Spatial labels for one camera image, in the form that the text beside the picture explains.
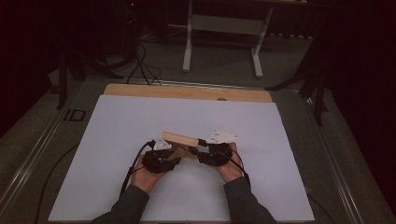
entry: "person's right hand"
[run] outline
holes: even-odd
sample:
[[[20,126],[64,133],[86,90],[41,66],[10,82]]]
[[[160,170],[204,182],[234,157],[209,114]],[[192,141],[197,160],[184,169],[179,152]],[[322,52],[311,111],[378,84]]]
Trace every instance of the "person's right hand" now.
[[[233,159],[236,163],[239,165],[241,164],[241,160],[239,156],[236,154],[236,143],[232,142],[229,144],[231,149],[233,150],[233,156],[231,159]],[[230,182],[232,180],[235,180],[238,177],[242,176],[242,171],[237,167],[235,164],[233,164],[231,161],[228,161],[226,164],[219,166],[219,167],[214,167],[220,174],[221,178],[226,182]]]

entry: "person's left hand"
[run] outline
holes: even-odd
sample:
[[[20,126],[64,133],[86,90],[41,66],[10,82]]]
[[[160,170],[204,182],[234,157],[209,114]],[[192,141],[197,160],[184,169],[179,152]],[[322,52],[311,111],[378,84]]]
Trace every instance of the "person's left hand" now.
[[[134,172],[131,175],[131,184],[142,189],[147,194],[150,194],[151,191],[154,189],[155,185],[157,184],[157,182],[161,179],[161,177],[166,175],[166,173],[155,174],[144,168],[142,163],[144,156],[145,155],[141,155],[139,157],[139,161],[137,162],[137,165],[134,168],[134,171],[136,170],[136,172]]]

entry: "dark sleeve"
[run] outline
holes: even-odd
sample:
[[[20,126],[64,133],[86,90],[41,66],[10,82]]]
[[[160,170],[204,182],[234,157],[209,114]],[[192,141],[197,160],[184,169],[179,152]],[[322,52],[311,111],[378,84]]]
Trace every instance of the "dark sleeve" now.
[[[91,223],[137,224],[145,211],[148,201],[149,195],[145,191],[130,185],[111,207],[111,211],[97,217]]]
[[[232,223],[276,223],[269,211],[259,204],[251,193],[244,177],[236,178],[224,185]]]

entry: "wooden board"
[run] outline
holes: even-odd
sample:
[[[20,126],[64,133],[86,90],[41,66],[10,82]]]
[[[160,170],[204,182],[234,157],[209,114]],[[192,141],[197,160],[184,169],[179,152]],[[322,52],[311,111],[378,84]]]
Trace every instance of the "wooden board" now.
[[[231,89],[213,89],[201,87],[146,86],[132,84],[109,84],[104,95],[125,95],[142,97],[181,98],[197,100],[261,102],[272,103],[268,91],[246,91]]]

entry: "black cable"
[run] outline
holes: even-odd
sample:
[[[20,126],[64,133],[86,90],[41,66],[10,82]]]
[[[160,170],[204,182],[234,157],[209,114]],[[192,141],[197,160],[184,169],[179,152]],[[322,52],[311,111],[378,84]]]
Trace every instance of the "black cable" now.
[[[332,219],[332,216],[330,215],[330,213],[317,201],[314,199],[314,197],[312,197],[312,195],[310,195],[309,193],[306,193],[306,195],[308,196],[308,198],[310,198],[315,204],[317,204],[319,206],[319,208],[326,214],[326,216],[329,218],[329,220],[332,222],[332,224],[335,224],[334,219]]]
[[[216,153],[219,153],[219,154],[220,154],[221,156],[223,156],[224,158],[229,159],[227,155],[225,155],[224,153],[222,153],[222,152],[220,152],[220,151],[217,151],[217,150],[216,150]],[[241,164],[243,164],[242,159],[241,159],[241,157],[239,156],[239,154],[236,153],[236,155],[238,155],[239,159],[241,160]],[[229,161],[232,162],[234,165],[236,165],[236,167],[238,167],[238,168],[242,171],[242,173],[244,174],[244,178],[246,179],[247,184],[248,184],[249,188],[251,189],[250,177],[248,176],[248,173],[245,171],[245,168],[242,167],[240,164],[238,164],[236,161],[234,161],[232,158],[230,158]]]
[[[134,163],[132,163],[132,166],[129,168],[128,173],[126,174],[125,179],[124,179],[124,181],[122,182],[122,187],[121,187],[121,191],[120,191],[120,196],[121,196],[121,195],[123,194],[123,192],[126,190],[126,186],[128,185],[129,178],[130,178],[131,174],[134,173],[134,167],[136,166],[136,163],[137,163],[137,161],[139,160],[140,154],[142,154],[142,151],[145,149],[145,147],[149,146],[150,144],[152,144],[152,141],[151,141],[151,142],[147,142],[145,145],[143,145],[143,146],[140,148],[139,152],[137,152],[137,155],[136,155],[136,157],[134,158]]]
[[[136,59],[137,59],[137,64],[139,65],[140,71],[142,72],[143,78],[146,80],[147,84],[150,85],[149,80],[146,77],[146,74],[143,70],[142,61],[140,60],[139,56],[137,56]]]
[[[44,187],[43,187],[43,189],[41,190],[41,193],[40,193],[40,199],[39,199],[39,201],[38,201],[38,207],[37,207],[37,211],[36,211],[36,213],[35,213],[35,224],[38,223],[38,218],[40,217],[41,203],[43,202],[44,193],[45,193],[45,191],[46,191],[47,184],[49,183],[49,180],[50,180],[50,177],[51,177],[53,171],[54,171],[55,168],[58,166],[59,162],[61,162],[61,160],[62,160],[67,154],[69,154],[71,151],[73,151],[74,149],[76,149],[76,148],[78,147],[78,145],[79,145],[79,143],[76,144],[75,146],[71,147],[69,150],[67,150],[67,151],[62,155],[62,157],[61,157],[59,160],[56,161],[55,165],[54,165],[54,166],[52,167],[52,169],[49,171],[49,175],[47,176],[47,179],[46,179],[46,182],[45,182],[45,184],[44,184]]]
[[[147,50],[146,50],[145,46],[143,46],[141,43],[138,43],[138,45],[143,49],[144,55],[146,56]],[[154,66],[151,66],[151,65],[148,65],[148,64],[144,63],[144,57],[142,57],[141,63],[142,63],[143,65],[146,66],[146,69],[148,70],[148,72],[149,72],[149,73],[152,75],[152,77],[153,77],[153,79],[151,80],[150,84],[152,84],[152,83],[154,82],[154,80],[157,80],[158,84],[160,84],[160,86],[161,86],[162,84],[161,84],[160,80],[158,79],[158,77],[160,76],[160,74],[163,72],[163,71],[161,70],[161,68],[154,67]],[[158,74],[157,76],[155,76],[155,75],[149,70],[149,67],[152,67],[152,68],[154,68],[154,69],[157,69],[157,70],[159,71],[159,74]]]
[[[142,58],[141,58],[141,60],[143,61],[143,60],[145,59],[145,57],[146,57],[146,48],[143,47],[143,45],[141,45],[140,43],[138,43],[138,45],[139,45],[140,47],[143,48],[143,56],[142,56]],[[129,84],[129,80],[132,78],[132,76],[134,75],[134,72],[136,71],[136,69],[137,69],[139,66],[141,66],[141,64],[140,64],[140,62],[137,60],[137,65],[134,67],[134,70],[132,70],[131,74],[130,74],[130,75],[128,76],[128,78],[126,79],[126,84]]]

